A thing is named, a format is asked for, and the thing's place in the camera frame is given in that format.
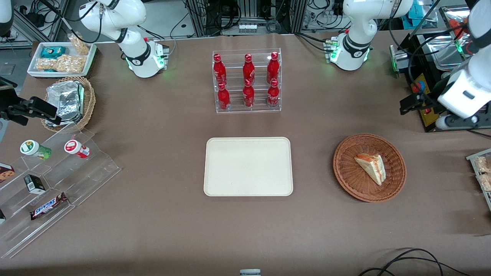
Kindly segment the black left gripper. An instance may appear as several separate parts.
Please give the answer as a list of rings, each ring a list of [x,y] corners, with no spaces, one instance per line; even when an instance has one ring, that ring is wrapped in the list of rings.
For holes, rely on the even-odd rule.
[[[438,107],[438,101],[433,93],[412,93],[400,100],[400,115],[405,115],[416,110]]]

